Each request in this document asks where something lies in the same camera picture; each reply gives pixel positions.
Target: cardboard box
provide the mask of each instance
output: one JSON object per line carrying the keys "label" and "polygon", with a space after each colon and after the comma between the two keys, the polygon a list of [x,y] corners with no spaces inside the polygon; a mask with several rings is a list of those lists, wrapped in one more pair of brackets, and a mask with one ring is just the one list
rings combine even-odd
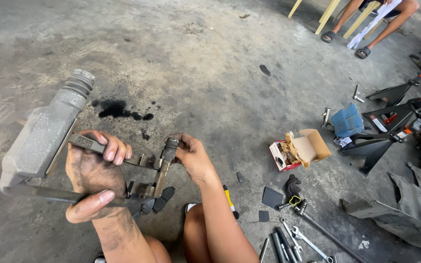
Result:
{"label": "cardboard box", "polygon": [[[298,156],[303,160],[306,164],[305,169],[310,165],[312,161],[319,162],[325,158],[328,158],[331,155],[331,151],[327,148],[326,144],[321,138],[318,130],[316,129],[304,129],[300,131],[300,134],[303,137],[296,138],[292,140],[293,146],[296,148]],[[283,141],[276,141],[269,149],[272,153],[272,157],[276,162],[277,168],[279,172],[288,171],[297,168],[301,165],[301,163],[296,164],[285,164],[284,159],[282,157],[282,153],[277,146]]]}

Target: yellow chair leg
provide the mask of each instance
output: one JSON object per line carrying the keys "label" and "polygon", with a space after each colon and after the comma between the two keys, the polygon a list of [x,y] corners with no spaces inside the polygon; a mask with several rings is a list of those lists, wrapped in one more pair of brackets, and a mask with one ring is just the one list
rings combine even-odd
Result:
{"label": "yellow chair leg", "polygon": [[348,4],[346,4],[344,6],[344,8],[342,8],[342,10],[334,17],[334,19],[332,21],[335,21],[342,14],[342,12],[344,12],[344,10],[347,8],[347,6],[348,6]]}
{"label": "yellow chair leg", "polygon": [[379,27],[379,25],[383,22],[383,20],[384,20],[384,18],[381,18],[379,21],[378,21],[378,24],[376,24],[376,26],[374,26],[371,30],[370,30],[370,32],[368,32],[368,34],[366,34],[364,37],[363,37],[363,40],[366,40],[370,35],[371,35],[371,33],[373,33],[373,31],[375,31],[378,27]]}
{"label": "yellow chair leg", "polygon": [[362,14],[359,16],[359,18],[357,18],[353,25],[344,34],[344,38],[347,39],[355,31],[355,29],[363,22],[363,20],[365,20],[365,18],[371,13],[371,11],[377,8],[380,4],[381,3],[378,1],[369,3],[365,10],[362,12]]}
{"label": "yellow chair leg", "polygon": [[324,11],[323,15],[321,16],[321,18],[319,19],[319,22],[321,23],[321,21],[323,21],[324,17],[327,14],[327,11],[332,7],[332,4],[335,2],[335,0],[331,0],[331,2],[329,3],[329,5],[327,6],[327,9]]}
{"label": "yellow chair leg", "polygon": [[332,12],[334,12],[334,9],[337,7],[337,5],[339,4],[340,1],[341,0],[332,0],[331,1],[331,4],[327,7],[327,9],[325,11],[325,16],[324,16],[323,20],[321,21],[321,24],[319,25],[318,30],[316,30],[316,32],[314,33],[315,35],[319,35],[319,33],[321,32],[324,25],[326,24],[326,22],[331,17]]}
{"label": "yellow chair leg", "polygon": [[292,17],[293,13],[295,13],[295,10],[298,8],[298,6],[300,5],[301,0],[297,0],[297,2],[295,3],[295,5],[292,7],[292,10],[290,11],[289,14],[289,18]]}

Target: oil stain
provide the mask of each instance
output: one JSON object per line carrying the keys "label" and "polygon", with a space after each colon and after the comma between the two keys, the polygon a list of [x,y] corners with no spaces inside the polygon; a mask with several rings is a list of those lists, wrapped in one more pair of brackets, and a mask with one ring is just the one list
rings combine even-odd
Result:
{"label": "oil stain", "polygon": [[144,140],[148,141],[148,140],[151,138],[151,136],[150,136],[150,135],[145,134],[146,132],[147,132],[146,130],[141,129],[142,139],[144,139]]}
{"label": "oil stain", "polygon": [[98,114],[98,117],[100,118],[104,118],[107,116],[112,116],[114,118],[132,117],[136,121],[139,121],[139,120],[150,121],[153,119],[152,113],[147,113],[146,115],[142,116],[137,111],[131,112],[130,110],[127,110],[125,100],[113,100],[113,99],[106,99],[103,101],[94,100],[92,101],[92,106],[93,107],[100,106],[102,108],[102,111]]}
{"label": "oil stain", "polygon": [[152,120],[153,119],[153,114],[152,113],[147,113],[146,115],[144,115],[143,117],[142,117],[142,120],[143,121],[150,121],[150,120]]}
{"label": "oil stain", "polygon": [[141,115],[139,115],[139,113],[137,113],[137,111],[134,111],[132,114],[131,114],[131,116],[132,116],[132,118],[133,119],[135,119],[135,120],[141,120],[142,119],[142,116]]}
{"label": "oil stain", "polygon": [[98,105],[102,108],[102,111],[98,114],[98,117],[100,118],[107,116],[112,116],[114,118],[131,117],[131,111],[126,110],[125,100],[107,99],[101,102],[98,100],[92,102],[92,106],[96,107]]}

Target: combination wrench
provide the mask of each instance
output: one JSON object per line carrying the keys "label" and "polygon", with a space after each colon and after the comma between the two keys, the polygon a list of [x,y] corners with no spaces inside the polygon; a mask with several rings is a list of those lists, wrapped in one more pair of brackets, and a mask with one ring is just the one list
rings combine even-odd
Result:
{"label": "combination wrench", "polygon": [[295,240],[295,238],[293,238],[289,227],[285,223],[285,218],[280,218],[280,221],[282,222],[282,224],[284,224],[285,230],[287,230],[287,233],[289,234],[290,238],[295,243],[295,246],[293,246],[292,249],[293,249],[293,252],[295,253],[295,256],[297,257],[297,261],[301,261],[300,252],[303,251],[303,248],[300,245],[298,245],[298,242]]}
{"label": "combination wrench", "polygon": [[316,247],[311,241],[309,241],[298,229],[298,227],[296,226],[292,226],[295,230],[292,230],[291,232],[295,235],[296,237],[301,237],[301,239],[303,239],[308,245],[310,245],[310,247],[312,247],[318,254],[321,255],[321,257],[323,257],[328,263],[333,263],[334,260],[330,257],[330,256],[326,256],[326,254],[324,254],[321,250],[319,250],[318,247]]}
{"label": "combination wrench", "polygon": [[327,129],[327,119],[329,119],[329,111],[331,111],[330,107],[326,107],[326,115],[324,117],[324,124],[321,126],[321,128],[323,128],[324,130]]}

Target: rag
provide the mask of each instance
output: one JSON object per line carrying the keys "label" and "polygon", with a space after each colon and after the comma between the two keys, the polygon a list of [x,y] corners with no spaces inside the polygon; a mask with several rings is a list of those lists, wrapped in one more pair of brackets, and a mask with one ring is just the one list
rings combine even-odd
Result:
{"label": "rag", "polygon": [[342,148],[345,147],[346,145],[348,145],[351,142],[352,142],[352,139],[350,137],[334,139],[334,143],[342,146]]}

